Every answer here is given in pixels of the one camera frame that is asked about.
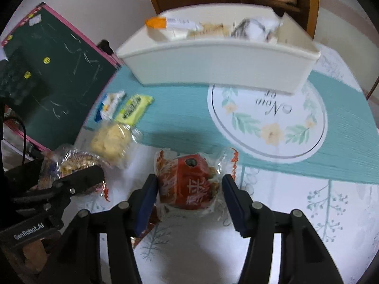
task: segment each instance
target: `wooden shelf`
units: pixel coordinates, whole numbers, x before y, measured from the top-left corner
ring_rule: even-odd
[[[276,1],[276,0],[249,0],[251,4],[258,4],[258,5],[264,5],[264,6],[270,6],[270,7],[280,7],[284,9],[285,11],[289,12],[296,12],[300,13],[300,8],[296,6],[292,6],[290,4]]]

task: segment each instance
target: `white storage box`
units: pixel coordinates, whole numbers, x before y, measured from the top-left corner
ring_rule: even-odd
[[[233,26],[245,18],[278,18],[270,7],[207,4],[168,10],[167,18]],[[143,26],[116,51],[137,79],[148,84],[227,84],[294,93],[320,57],[309,35],[287,14],[278,43],[245,39],[154,41]]]

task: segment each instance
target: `green chalkboard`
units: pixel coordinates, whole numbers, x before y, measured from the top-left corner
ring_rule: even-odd
[[[5,98],[24,120],[28,136],[52,150],[73,143],[119,68],[117,62],[44,3],[18,24],[3,46],[9,65],[0,81],[4,86],[20,82],[12,83],[9,93],[26,80],[34,82],[23,85],[28,95],[21,103]]]

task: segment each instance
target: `white tablecloth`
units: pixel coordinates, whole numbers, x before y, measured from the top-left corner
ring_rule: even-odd
[[[316,70],[361,91],[339,55],[329,48],[321,48],[323,56]],[[83,130],[78,144],[85,136]],[[98,196],[73,198],[63,215],[65,225],[82,208],[99,212],[128,199],[153,173],[156,150],[140,146],[127,170],[106,172],[110,203]],[[379,249],[378,185],[294,176],[250,167],[238,167],[236,183],[248,191],[254,201],[261,201],[272,210],[302,210],[325,243],[345,283],[356,283]],[[105,235],[100,242],[103,279],[111,283]],[[249,239],[241,238],[234,231],[227,214],[171,217],[143,239],[135,250],[135,257],[146,284],[232,284],[238,281],[248,244]],[[270,283],[277,283],[279,264],[278,235],[274,241]]]

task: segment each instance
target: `printed flower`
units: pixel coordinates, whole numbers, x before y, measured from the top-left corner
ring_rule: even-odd
[[[226,114],[233,113],[235,110],[237,110],[237,105],[230,102],[227,105],[224,106],[224,109],[226,110]]]
[[[306,119],[306,128],[312,129],[314,126],[316,126],[315,122],[311,118]]]
[[[262,127],[261,138],[267,145],[278,146],[279,142],[284,140],[284,133],[278,123],[273,123]]]

